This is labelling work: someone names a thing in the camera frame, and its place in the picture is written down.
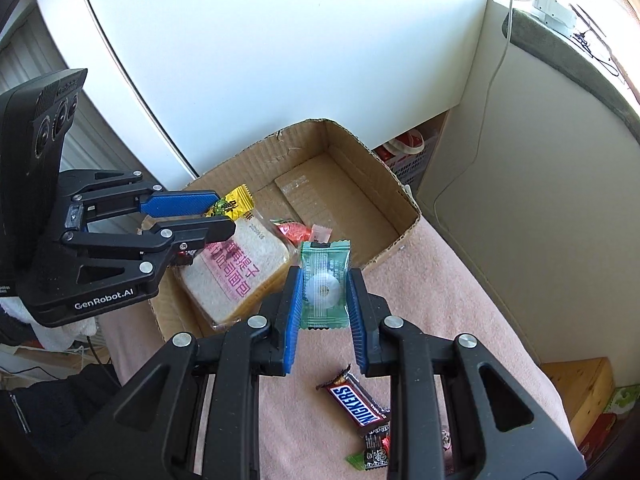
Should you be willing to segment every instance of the transparent green wrapper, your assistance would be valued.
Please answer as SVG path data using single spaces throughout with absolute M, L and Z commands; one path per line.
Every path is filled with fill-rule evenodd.
M 346 280 L 351 243 L 303 242 L 303 304 L 300 328 L 346 328 Z

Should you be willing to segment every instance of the wooden furniture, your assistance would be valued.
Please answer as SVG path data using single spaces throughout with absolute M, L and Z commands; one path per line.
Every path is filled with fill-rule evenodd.
M 579 446 L 607 404 L 614 389 L 606 357 L 540 365 L 560 397 L 575 443 Z

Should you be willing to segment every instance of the white towel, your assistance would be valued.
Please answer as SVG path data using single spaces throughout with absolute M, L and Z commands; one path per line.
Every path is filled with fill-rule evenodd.
M 38 338 L 38 341 L 46 350 L 66 350 L 73 344 L 76 336 L 87 335 L 91 337 L 92 335 L 95 335 L 98 329 L 95 323 L 95 317 L 83 319 L 82 321 L 75 321 L 57 328 L 47 328 L 42 326 L 33 319 L 33 316 L 31 316 L 27 308 L 24 306 L 22 300 L 17 296 L 0 298 L 0 306 L 9 316 L 15 317 L 15 319 L 23 323 L 30 324 Z

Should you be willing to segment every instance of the packaged bread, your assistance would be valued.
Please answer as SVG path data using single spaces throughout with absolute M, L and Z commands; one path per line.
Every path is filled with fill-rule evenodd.
M 175 272 L 212 327 L 225 327 L 254 314 L 262 298 L 279 290 L 295 253 L 254 210 L 236 220 L 229 240 L 207 245 Z

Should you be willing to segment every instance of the yellow candy package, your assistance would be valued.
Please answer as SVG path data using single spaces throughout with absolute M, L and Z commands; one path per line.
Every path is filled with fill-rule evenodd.
M 254 197 L 246 184 L 236 187 L 212 205 L 204 216 L 226 215 L 234 222 L 254 208 Z

